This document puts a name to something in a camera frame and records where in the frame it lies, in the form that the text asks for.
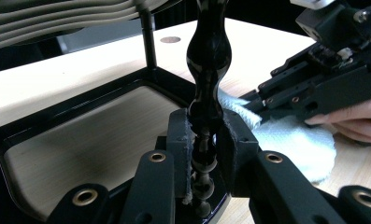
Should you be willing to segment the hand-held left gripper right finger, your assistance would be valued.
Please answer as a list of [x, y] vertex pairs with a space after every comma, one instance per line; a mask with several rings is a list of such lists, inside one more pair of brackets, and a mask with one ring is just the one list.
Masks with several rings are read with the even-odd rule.
[[216, 134], [217, 160], [227, 191], [234, 197], [250, 196], [250, 161], [258, 153], [258, 141], [246, 122], [225, 109]]

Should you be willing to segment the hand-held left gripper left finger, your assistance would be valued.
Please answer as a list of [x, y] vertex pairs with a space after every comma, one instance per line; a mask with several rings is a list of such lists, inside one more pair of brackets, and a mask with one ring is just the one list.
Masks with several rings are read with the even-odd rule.
[[193, 132], [185, 108], [178, 109], [169, 116], [166, 150], [174, 157], [175, 196], [190, 200]]

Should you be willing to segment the light blue cloth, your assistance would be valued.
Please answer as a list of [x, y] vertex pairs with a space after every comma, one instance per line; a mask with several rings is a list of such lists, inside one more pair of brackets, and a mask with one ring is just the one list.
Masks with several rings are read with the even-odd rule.
[[335, 140], [330, 131], [308, 128], [295, 116], [264, 121], [246, 108], [247, 100], [236, 98], [222, 89], [219, 102], [225, 109], [236, 112], [254, 134], [262, 150], [276, 151], [287, 156], [311, 183], [321, 183], [335, 166]]

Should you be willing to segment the black wavy tray stand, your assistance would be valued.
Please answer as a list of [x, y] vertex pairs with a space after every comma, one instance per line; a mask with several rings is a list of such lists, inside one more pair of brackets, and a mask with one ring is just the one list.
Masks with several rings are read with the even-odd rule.
[[185, 131], [185, 148], [168, 143], [144, 154], [136, 176], [107, 191], [84, 184], [69, 191], [46, 224], [174, 224], [188, 216], [176, 199], [192, 197], [192, 224], [209, 222], [214, 210], [207, 199], [216, 161], [213, 137], [223, 125], [218, 87], [231, 63], [224, 30], [227, 0], [196, 0], [198, 23], [187, 50], [194, 81], [188, 82], [157, 67], [151, 29], [153, 13], [180, 0], [32, 0], [0, 3], [0, 49], [94, 24], [141, 19], [147, 65], [125, 77], [36, 112], [0, 128], [0, 218], [36, 224], [35, 212], [13, 191], [4, 155], [28, 140], [82, 113], [107, 105], [129, 91], [147, 85], [184, 107], [177, 124]]

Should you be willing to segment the grey table grommet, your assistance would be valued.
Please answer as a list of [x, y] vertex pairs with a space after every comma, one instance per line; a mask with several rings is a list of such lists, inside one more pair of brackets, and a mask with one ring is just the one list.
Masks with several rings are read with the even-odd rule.
[[166, 44], [178, 43], [180, 40], [181, 38], [178, 36], [165, 36], [160, 39], [162, 43], [166, 43]]

